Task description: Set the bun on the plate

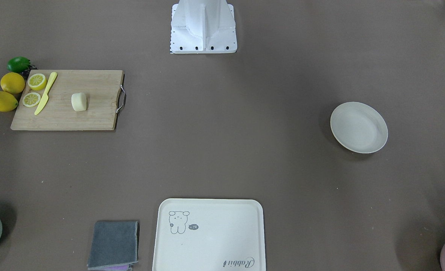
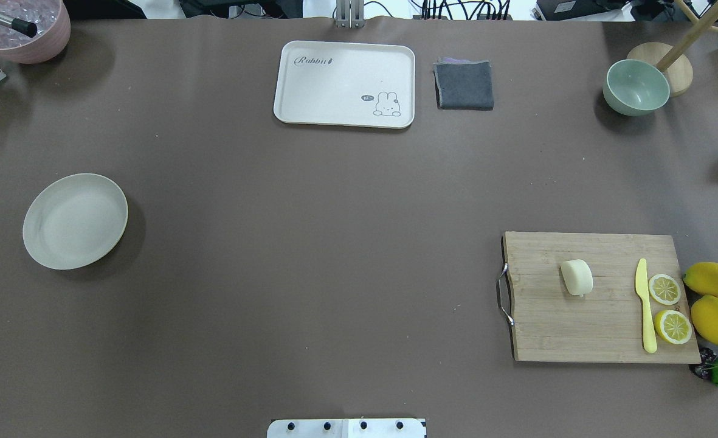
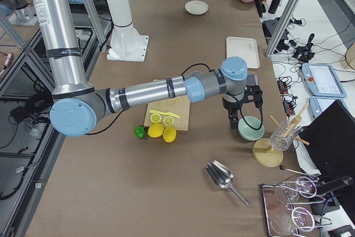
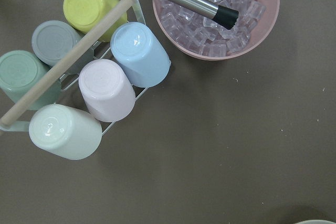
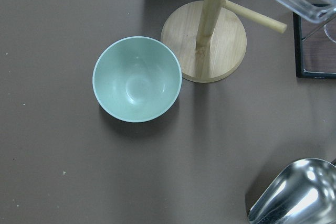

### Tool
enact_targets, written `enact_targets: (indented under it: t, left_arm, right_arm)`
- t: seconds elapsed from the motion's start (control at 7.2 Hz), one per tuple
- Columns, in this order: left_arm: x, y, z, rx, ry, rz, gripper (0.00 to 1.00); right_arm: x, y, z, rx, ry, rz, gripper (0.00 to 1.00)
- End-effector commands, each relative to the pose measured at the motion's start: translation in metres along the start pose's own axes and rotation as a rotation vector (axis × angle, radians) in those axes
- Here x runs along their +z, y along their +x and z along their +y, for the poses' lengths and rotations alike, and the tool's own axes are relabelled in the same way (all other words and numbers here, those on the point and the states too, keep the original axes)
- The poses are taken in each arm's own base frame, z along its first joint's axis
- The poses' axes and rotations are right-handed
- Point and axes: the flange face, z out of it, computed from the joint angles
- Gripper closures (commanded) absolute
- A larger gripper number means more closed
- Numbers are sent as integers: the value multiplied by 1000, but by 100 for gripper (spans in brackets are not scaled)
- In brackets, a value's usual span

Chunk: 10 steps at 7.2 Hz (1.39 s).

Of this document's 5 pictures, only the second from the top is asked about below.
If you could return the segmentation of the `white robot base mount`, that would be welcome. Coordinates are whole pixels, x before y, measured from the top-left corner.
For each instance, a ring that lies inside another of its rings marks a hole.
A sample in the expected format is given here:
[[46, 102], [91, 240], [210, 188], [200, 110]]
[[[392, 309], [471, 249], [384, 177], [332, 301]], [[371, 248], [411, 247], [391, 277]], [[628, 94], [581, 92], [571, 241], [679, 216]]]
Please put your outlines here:
[[267, 437], [426, 437], [424, 419], [279, 419], [268, 427]]

